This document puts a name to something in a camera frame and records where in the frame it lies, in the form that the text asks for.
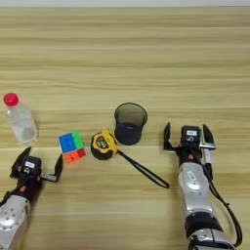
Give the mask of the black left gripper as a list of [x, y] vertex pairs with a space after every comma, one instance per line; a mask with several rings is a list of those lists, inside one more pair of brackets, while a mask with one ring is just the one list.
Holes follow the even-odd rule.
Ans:
[[[20, 173], [21, 163], [26, 156], [29, 156], [31, 147], [27, 147], [16, 159], [11, 168], [11, 178], [17, 178]], [[61, 154], [57, 160], [55, 166], [55, 173], [53, 175], [41, 175], [37, 177], [20, 175], [18, 180], [17, 189], [15, 190], [15, 195], [26, 198], [27, 200], [32, 200], [36, 194], [39, 192], [44, 181], [57, 182], [60, 179], [63, 170], [63, 155]]]

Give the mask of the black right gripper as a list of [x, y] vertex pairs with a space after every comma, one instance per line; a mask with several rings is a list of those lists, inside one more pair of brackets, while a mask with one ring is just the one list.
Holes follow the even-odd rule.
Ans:
[[212, 132], [206, 125], [203, 125], [203, 136], [206, 144], [200, 144], [199, 146], [172, 146], [170, 143], [170, 123], [167, 123], [164, 129], [163, 149], [174, 151], [179, 157], [179, 165], [183, 163], [197, 163], [201, 165], [201, 150], [214, 150], [216, 148], [215, 145], [212, 145], [212, 143], [214, 143]]

